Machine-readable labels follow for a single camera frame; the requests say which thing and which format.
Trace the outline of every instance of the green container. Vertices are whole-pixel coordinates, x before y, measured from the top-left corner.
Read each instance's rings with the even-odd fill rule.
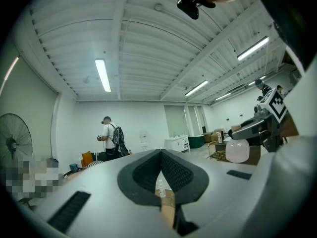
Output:
[[[188,142],[190,148],[200,148],[205,144],[205,136],[188,137]]]

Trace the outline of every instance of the person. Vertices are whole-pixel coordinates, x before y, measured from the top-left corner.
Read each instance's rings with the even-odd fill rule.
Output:
[[[282,94],[283,88],[282,88],[280,85],[278,85],[276,88],[277,88],[278,92],[279,92],[280,94]]]
[[[270,90],[272,90],[272,88],[269,87],[268,85],[265,85],[264,82],[263,82],[261,79],[259,79],[259,78],[257,78],[257,79],[255,80],[255,82],[256,82],[257,88],[259,88],[259,89],[262,91],[262,96],[259,96],[259,97],[258,97],[258,101],[261,101],[261,100],[263,99],[263,97],[264,97]]]
[[[113,133],[117,125],[111,121],[110,117],[104,118],[104,130],[102,136],[98,138],[98,141],[106,142],[105,152],[107,154],[107,160],[115,160],[120,158],[118,146],[112,142]]]
[[[233,0],[193,0],[196,6],[215,8],[218,2]],[[315,22],[309,2],[314,0],[261,0],[274,21],[280,38],[294,52],[306,70],[313,60],[316,49],[310,47],[315,36]]]

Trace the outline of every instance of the vr headset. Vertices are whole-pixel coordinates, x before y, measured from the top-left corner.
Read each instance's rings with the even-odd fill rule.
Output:
[[[205,6],[207,8],[216,7],[214,3],[207,3],[202,0],[178,0],[177,1],[177,7],[194,20],[199,18],[198,8],[200,6]]]

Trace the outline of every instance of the standing fan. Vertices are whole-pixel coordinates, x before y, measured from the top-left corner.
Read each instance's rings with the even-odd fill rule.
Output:
[[[23,160],[32,155],[32,139],[28,126],[15,114],[0,117],[0,166],[5,167],[13,159]]]

